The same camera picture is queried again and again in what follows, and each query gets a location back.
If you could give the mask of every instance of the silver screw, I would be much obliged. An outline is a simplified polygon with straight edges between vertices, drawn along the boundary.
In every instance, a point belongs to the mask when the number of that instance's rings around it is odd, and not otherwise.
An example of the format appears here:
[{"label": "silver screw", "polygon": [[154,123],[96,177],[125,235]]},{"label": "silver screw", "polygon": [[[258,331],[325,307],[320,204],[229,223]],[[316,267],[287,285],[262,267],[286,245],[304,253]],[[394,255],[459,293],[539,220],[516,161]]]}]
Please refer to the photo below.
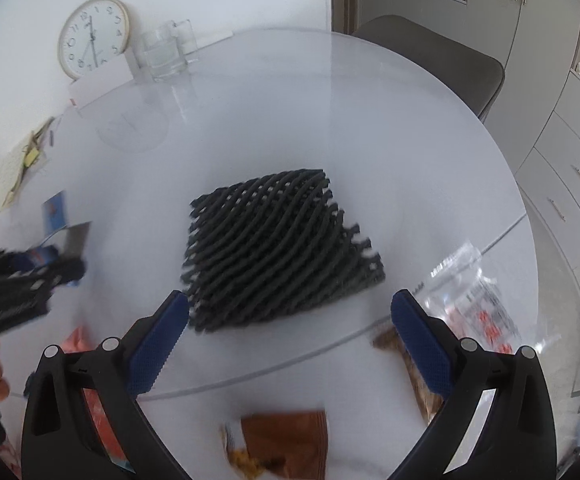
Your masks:
[{"label": "silver screw", "polygon": [[59,347],[57,345],[50,345],[48,348],[44,350],[44,355],[49,359],[54,357],[59,353]]},{"label": "silver screw", "polygon": [[474,352],[478,348],[476,341],[469,337],[460,340],[460,347],[463,348],[465,351]]},{"label": "silver screw", "polygon": [[106,352],[112,352],[119,346],[119,339],[116,337],[109,337],[101,344],[101,348]]},{"label": "silver screw", "polygon": [[523,354],[524,357],[527,357],[528,359],[534,359],[536,357],[536,352],[534,351],[534,348],[530,346],[524,346],[523,348],[521,348],[521,353]]}]

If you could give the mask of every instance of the floor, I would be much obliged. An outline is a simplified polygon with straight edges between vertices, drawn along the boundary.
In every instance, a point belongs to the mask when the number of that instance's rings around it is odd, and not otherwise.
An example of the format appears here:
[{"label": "floor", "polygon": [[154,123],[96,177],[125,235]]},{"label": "floor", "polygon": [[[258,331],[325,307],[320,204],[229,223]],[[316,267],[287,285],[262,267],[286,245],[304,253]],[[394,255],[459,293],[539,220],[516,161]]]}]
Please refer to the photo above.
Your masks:
[{"label": "floor", "polygon": [[526,203],[538,267],[538,341],[545,340],[540,362],[550,391],[556,451],[561,460],[580,442],[580,296],[572,273],[550,232]]}]

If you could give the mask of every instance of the folded black mat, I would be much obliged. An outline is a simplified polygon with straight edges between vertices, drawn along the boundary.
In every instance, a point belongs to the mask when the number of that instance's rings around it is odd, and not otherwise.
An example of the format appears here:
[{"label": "folded black mat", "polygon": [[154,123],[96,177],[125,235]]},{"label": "folded black mat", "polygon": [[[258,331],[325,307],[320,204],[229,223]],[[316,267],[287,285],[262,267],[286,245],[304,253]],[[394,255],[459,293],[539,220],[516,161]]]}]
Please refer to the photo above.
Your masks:
[{"label": "folded black mat", "polygon": [[310,310],[385,279],[368,239],[343,227],[322,170],[267,175],[191,204],[182,280],[196,330]]}]

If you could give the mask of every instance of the white table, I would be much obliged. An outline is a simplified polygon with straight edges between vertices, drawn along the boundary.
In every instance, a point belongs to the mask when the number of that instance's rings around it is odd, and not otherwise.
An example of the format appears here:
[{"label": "white table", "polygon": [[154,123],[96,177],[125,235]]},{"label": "white table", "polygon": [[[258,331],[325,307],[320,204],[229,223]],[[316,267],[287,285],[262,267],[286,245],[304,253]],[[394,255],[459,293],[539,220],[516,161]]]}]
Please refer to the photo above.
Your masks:
[{"label": "white table", "polygon": [[[125,151],[97,134],[121,112],[137,135],[119,144]],[[128,124],[121,128],[129,132]],[[132,153],[147,137],[158,145]],[[189,202],[216,187],[323,168],[345,223],[359,222],[382,256],[383,284],[331,306],[243,330],[183,334],[142,403],[190,473],[216,462],[201,459],[190,441],[211,449],[219,439],[206,442],[181,428],[204,428],[210,438],[225,417],[321,405],[331,432],[346,427],[375,434],[368,441],[374,447],[356,446],[354,439],[363,437],[351,430],[333,435],[333,443],[341,443],[333,451],[343,457],[356,449],[359,460],[374,463],[377,478],[385,478],[423,423],[403,366],[378,356],[369,338],[389,314],[392,294],[415,287],[466,240],[483,250],[500,239],[484,269],[500,280],[509,314],[531,339],[534,242],[503,156],[448,88],[373,44],[310,31],[238,34],[204,49],[200,62],[170,84],[119,89],[80,114],[68,110],[47,152],[48,163],[0,214],[0,247],[38,242],[41,204],[65,190],[68,221],[92,222],[88,273],[78,288],[55,293],[45,319],[2,338],[5,373],[17,393],[43,348],[78,324],[86,324],[94,343],[121,336],[179,288]],[[286,380],[296,393],[283,386]],[[343,387],[345,396],[337,396]],[[371,412],[367,395],[382,399],[374,404],[384,398],[393,404],[383,415]],[[211,406],[215,414],[205,418]],[[394,435],[384,426],[395,428]],[[403,428],[411,438],[395,444]],[[348,469],[354,478],[355,466]]]}]

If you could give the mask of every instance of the clock face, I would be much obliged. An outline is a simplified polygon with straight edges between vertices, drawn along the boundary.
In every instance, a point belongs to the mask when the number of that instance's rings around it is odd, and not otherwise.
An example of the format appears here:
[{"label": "clock face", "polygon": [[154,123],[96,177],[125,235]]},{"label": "clock face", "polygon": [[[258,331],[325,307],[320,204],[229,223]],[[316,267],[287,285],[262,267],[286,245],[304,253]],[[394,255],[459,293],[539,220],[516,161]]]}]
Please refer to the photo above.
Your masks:
[{"label": "clock face", "polygon": [[128,46],[130,20],[118,0],[90,0],[75,10],[59,38],[59,61],[78,79],[102,66]]}]

